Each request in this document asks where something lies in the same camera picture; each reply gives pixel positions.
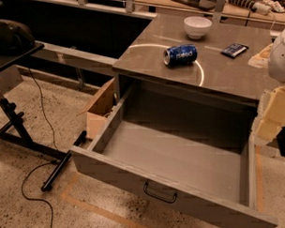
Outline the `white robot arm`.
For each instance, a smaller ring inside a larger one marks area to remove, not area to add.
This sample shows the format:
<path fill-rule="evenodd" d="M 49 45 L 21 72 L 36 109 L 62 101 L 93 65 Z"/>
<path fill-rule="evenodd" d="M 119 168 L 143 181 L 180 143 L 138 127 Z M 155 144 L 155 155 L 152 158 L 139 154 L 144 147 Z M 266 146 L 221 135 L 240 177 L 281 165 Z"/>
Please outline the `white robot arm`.
<path fill-rule="evenodd" d="M 269 76 L 282 83 L 282 86 L 262 95 L 259 114 L 253 124 L 255 137 L 261 144 L 266 144 L 275 139 L 285 126 L 285 29 L 248 63 L 254 68 L 267 68 Z"/>

